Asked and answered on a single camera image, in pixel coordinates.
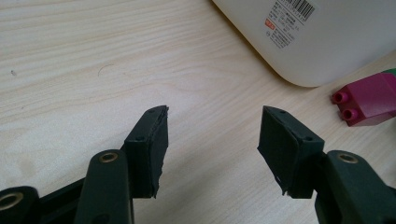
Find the black plastic part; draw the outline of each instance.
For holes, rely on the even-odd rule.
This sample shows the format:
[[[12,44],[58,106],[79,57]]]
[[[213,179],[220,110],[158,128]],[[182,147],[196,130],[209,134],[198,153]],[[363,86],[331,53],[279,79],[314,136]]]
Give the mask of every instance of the black plastic part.
[[[157,195],[163,159],[168,148],[167,111],[166,105],[146,111],[121,148],[128,159],[133,198]]]
[[[40,219],[37,190],[17,187],[0,192],[0,223],[36,224]]]
[[[133,223],[128,190],[124,153],[114,149],[96,154],[88,168],[74,223]]]
[[[258,150],[291,198],[311,198],[312,175],[324,141],[288,112],[264,106]]]
[[[40,224],[73,223],[84,179],[58,189],[40,199],[42,204]]]
[[[395,197],[396,197],[396,189],[394,189],[393,187],[389,187],[390,188],[390,190],[393,192],[393,194],[395,195]]]
[[[396,223],[396,197],[367,161],[330,151],[324,172],[342,213],[342,223]]]
[[[341,212],[335,200],[329,200],[318,194],[315,200],[315,210],[320,224],[341,223]]]

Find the white plastic container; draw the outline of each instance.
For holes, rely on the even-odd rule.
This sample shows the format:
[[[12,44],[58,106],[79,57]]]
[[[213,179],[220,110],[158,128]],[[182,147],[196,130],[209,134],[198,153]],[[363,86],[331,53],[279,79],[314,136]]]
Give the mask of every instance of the white plastic container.
[[[213,0],[287,81],[316,87],[396,49],[396,0]]]

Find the plastic brick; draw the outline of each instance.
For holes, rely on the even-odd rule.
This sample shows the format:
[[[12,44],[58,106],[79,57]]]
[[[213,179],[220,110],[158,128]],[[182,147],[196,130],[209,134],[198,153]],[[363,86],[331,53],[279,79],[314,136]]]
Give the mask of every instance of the plastic brick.
[[[396,117],[396,76],[378,73],[347,84],[332,96],[348,126],[370,126]]]

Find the red logo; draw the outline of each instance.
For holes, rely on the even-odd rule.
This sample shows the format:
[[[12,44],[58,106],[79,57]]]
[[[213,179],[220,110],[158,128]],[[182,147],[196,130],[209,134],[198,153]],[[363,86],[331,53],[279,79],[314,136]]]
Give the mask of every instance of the red logo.
[[[265,25],[268,26],[271,30],[275,30],[275,26],[270,20],[265,20]]]

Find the wooden table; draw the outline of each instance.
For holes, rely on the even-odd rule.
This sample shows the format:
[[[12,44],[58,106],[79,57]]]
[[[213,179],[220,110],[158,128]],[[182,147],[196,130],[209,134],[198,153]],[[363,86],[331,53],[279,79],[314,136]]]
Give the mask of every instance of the wooden table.
[[[256,149],[263,105],[289,111],[396,187],[396,120],[350,128],[330,103],[345,84],[396,67],[396,52],[314,89],[289,84],[209,0],[0,3],[0,189],[41,196],[120,148],[144,111],[168,105],[170,145],[151,223],[318,223]]]

